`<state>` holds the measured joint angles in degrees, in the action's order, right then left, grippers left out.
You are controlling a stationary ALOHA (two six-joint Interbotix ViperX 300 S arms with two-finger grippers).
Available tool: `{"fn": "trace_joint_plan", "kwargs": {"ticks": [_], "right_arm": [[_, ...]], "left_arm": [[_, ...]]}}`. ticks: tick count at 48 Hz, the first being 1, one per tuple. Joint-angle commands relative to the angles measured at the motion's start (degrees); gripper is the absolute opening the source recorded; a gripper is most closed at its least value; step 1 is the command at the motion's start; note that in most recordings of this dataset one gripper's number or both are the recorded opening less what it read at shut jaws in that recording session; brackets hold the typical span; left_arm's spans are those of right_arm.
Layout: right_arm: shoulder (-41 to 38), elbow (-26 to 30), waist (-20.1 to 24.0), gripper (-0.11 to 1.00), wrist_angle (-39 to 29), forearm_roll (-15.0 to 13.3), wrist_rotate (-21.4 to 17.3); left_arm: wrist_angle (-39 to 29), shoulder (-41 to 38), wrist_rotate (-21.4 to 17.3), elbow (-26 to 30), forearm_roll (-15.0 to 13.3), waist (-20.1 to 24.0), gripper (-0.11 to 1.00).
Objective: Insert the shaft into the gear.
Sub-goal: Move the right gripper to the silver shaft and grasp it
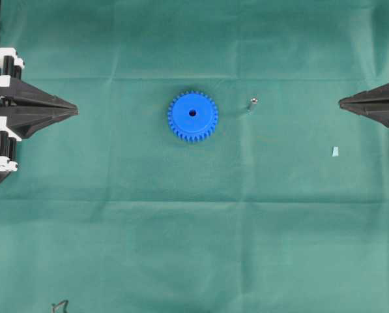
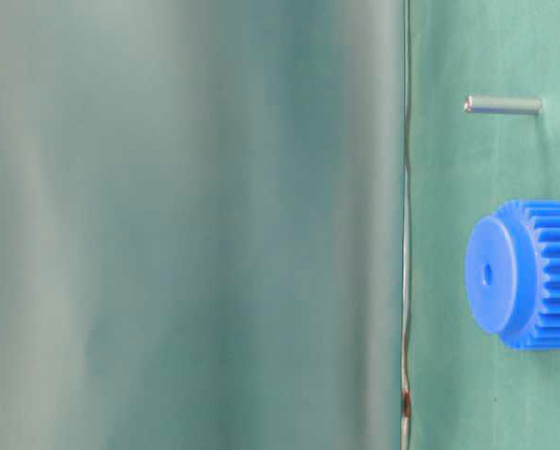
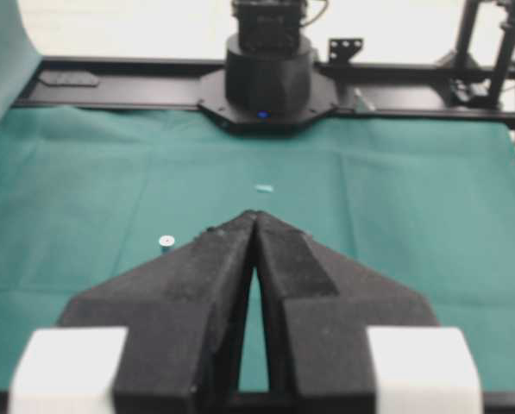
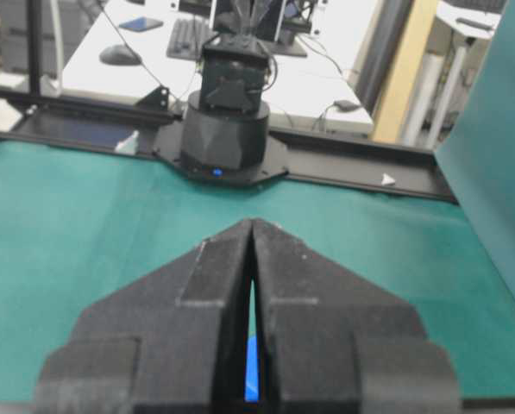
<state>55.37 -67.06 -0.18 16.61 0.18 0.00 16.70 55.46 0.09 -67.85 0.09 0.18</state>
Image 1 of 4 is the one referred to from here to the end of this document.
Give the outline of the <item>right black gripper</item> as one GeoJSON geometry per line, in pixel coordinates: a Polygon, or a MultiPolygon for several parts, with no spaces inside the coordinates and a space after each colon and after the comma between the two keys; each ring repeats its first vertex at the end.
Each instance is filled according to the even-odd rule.
{"type": "Polygon", "coordinates": [[[351,97],[343,98],[339,101],[339,106],[343,110],[347,110],[357,115],[362,115],[389,128],[389,108],[369,110],[367,107],[358,108],[356,106],[346,106],[351,104],[382,103],[389,103],[389,83],[369,91],[362,91],[351,97]]]}

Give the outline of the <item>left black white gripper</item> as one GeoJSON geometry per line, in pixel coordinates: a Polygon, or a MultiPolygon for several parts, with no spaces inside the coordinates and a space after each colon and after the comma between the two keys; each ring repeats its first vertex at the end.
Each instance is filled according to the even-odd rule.
{"type": "Polygon", "coordinates": [[[23,82],[23,69],[14,48],[0,48],[0,172],[18,170],[19,142],[78,114],[76,105],[23,82]],[[22,104],[39,107],[17,107],[22,104]]]}

